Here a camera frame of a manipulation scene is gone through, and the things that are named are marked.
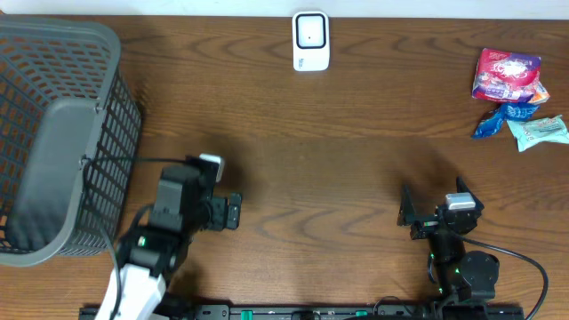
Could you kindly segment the blue snack packet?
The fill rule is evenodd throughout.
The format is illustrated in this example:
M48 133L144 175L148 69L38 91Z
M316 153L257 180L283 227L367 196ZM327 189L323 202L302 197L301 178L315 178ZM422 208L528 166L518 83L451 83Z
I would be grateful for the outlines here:
M510 121L527 121L540 109L540 105L525 102L506 102L489 112L477 125L472 139L491 137L501 130L502 125Z

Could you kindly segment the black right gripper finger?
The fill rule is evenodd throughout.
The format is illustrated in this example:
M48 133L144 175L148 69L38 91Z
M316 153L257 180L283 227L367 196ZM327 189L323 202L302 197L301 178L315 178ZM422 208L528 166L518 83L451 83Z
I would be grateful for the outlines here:
M398 226L410 226L415 221L416 211L413 206L409 188L406 185L402 187L401 203L399 214L397 216Z
M456 188L457 188L457 192L458 193L469 193L470 196L472 197L475 205L479 205L479 200L478 198L475 196L475 194L468 188L468 186L466 185L466 183L464 182L463 178L458 176L456 178Z

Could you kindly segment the green tissue pack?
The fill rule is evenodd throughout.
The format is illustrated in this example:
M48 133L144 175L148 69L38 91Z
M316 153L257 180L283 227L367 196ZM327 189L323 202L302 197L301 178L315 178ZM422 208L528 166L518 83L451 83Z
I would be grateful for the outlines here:
M562 115L526 122L508 120L508 127L517 140L519 152L542 142L568 143L568 130Z

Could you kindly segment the orange small carton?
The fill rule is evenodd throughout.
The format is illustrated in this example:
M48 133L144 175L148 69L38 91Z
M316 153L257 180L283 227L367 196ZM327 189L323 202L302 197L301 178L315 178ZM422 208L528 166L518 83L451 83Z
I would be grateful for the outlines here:
M540 104L545 103L549 100L550 94L548 93L548 91L546 90L546 88L543 86L543 84L541 82L537 83L534 86L534 89L535 89L535 93L532 96L532 98L529 100L530 104L540 105Z

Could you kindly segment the red purple Carefree pad pack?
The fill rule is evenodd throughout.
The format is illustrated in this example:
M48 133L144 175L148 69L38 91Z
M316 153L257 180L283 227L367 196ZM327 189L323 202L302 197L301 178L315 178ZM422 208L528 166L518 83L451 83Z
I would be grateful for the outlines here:
M529 102L537 93L540 75L541 57L484 48L471 95L494 102Z

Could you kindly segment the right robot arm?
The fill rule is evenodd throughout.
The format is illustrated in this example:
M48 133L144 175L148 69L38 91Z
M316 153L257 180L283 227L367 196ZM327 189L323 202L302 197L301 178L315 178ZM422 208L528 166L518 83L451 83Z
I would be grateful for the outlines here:
M478 302L495 297L499 260L486 252L468 252L463 239L477 227L484 208L462 178L456 179L456 191L446 195L431 215L418 214L410 189L402 187L397 225L408 226L412 240L429 242L431 278L446 298Z

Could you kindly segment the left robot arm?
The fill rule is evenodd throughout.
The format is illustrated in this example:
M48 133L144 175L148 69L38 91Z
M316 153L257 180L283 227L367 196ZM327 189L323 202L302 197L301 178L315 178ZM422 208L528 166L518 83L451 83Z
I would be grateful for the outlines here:
M238 228L242 201L239 193L158 196L148 223L141 225L137 215L120 239L116 269L95 319L150 319L195 233Z

